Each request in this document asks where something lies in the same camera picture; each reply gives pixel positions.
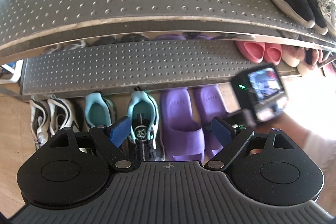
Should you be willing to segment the person right hand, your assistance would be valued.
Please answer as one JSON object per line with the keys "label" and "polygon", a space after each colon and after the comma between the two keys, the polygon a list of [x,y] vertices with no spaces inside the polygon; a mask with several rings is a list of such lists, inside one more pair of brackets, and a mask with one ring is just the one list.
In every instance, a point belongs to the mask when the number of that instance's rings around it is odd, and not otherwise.
{"label": "person right hand", "polygon": [[293,118],[290,118],[288,114],[282,113],[277,118],[274,118],[269,122],[271,128],[282,129],[293,141],[297,143],[301,148],[307,141],[310,131],[299,123],[297,123]]}

